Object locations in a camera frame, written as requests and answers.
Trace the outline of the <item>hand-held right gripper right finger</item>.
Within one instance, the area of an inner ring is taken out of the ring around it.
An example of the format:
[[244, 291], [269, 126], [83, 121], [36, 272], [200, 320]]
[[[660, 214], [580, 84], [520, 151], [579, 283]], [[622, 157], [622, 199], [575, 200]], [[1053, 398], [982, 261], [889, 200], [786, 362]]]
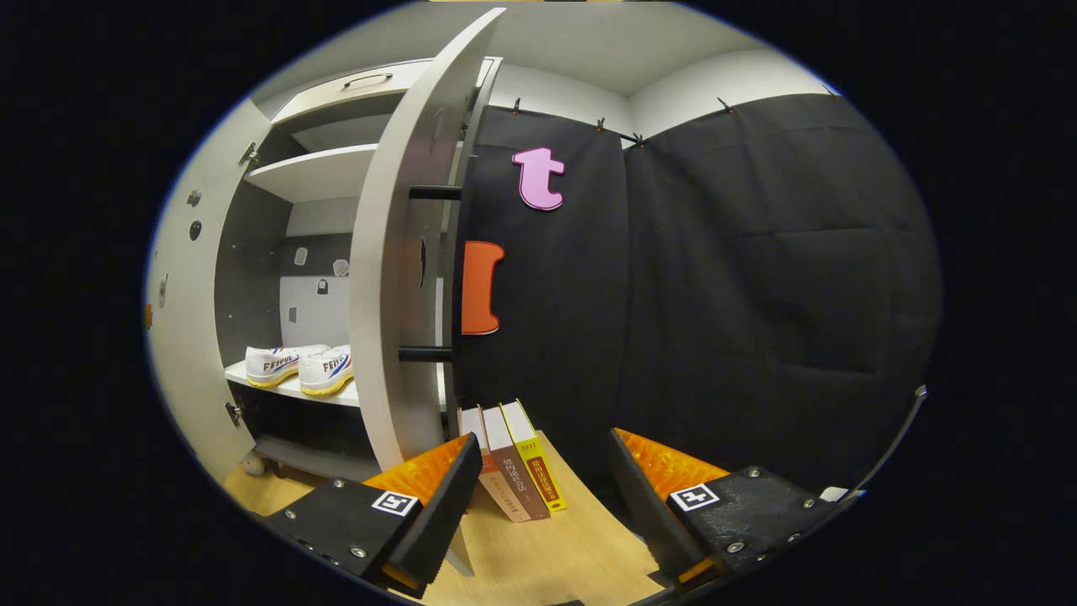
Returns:
[[727, 471], [621, 428], [609, 431], [609, 467], [637, 534], [676, 589], [731, 582], [765, 566], [841, 502], [759, 465]]

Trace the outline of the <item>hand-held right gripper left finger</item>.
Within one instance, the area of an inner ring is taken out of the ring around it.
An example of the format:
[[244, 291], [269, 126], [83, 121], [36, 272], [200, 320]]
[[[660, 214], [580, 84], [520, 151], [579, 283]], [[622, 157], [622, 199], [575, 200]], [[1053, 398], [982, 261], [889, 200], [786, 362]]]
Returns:
[[474, 433], [366, 481], [333, 479], [265, 518], [288, 542], [380, 589], [426, 590], [480, 482]]

